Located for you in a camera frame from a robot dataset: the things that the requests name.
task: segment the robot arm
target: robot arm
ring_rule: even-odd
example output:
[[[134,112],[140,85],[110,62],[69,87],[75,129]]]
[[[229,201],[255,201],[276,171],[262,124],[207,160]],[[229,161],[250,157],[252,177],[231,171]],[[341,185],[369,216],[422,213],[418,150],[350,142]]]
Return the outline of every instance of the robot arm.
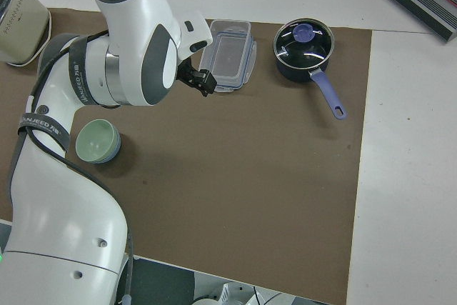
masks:
[[[189,65],[212,42],[201,15],[177,19],[166,0],[96,2],[109,36],[60,35],[41,57],[22,119],[27,134],[11,164],[14,217],[0,264],[1,304],[113,303],[126,219],[100,184],[62,163],[75,112],[89,104],[157,104],[177,71],[204,95],[215,86]]]

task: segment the pot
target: pot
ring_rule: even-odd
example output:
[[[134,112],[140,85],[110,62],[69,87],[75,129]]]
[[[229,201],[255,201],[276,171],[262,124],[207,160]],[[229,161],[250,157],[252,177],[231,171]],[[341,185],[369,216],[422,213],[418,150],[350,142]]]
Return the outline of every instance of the pot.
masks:
[[[295,82],[316,82],[335,118],[345,119],[346,110],[324,73],[334,47],[331,30],[315,19],[284,24],[273,41],[278,70]]]

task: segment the white table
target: white table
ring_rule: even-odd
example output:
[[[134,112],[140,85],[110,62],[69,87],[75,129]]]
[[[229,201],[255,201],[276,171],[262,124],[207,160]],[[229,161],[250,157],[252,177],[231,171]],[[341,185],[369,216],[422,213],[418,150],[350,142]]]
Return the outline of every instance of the white table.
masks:
[[[98,11],[94,0],[40,0]],[[391,0],[169,0],[206,18],[373,29],[348,305],[457,300],[457,39]]]

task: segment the white power cord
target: white power cord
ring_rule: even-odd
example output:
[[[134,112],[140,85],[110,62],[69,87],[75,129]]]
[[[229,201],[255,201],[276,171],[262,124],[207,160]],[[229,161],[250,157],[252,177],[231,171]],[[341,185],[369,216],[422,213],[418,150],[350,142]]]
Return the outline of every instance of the white power cord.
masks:
[[[51,39],[51,28],[52,28],[52,17],[51,17],[51,12],[48,11],[49,14],[49,30],[48,30],[48,37],[46,38],[46,41],[40,46],[40,48],[36,51],[36,53],[25,63],[25,64],[11,64],[8,62],[10,66],[15,66],[15,67],[25,67],[28,64],[30,64],[36,57],[41,53],[41,51],[44,49],[46,46],[46,43],[49,42]]]

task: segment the brown paper sheet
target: brown paper sheet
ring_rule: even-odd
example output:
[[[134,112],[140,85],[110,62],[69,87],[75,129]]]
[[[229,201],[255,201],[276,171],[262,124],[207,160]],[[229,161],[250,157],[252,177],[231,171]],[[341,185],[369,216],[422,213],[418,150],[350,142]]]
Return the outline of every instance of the brown paper sheet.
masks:
[[[54,35],[106,28],[99,13],[52,14]],[[204,98],[176,82],[156,106],[80,110],[69,158],[111,187],[135,254],[345,304],[371,31],[333,29],[327,74],[348,112],[338,121],[317,85],[295,84],[276,70],[279,27],[253,23],[256,65],[231,94]],[[2,185],[35,75],[36,64],[0,65]],[[111,121],[122,138],[119,155],[100,166],[74,153],[77,133],[95,118]],[[11,220],[11,213],[4,188],[0,218]]]

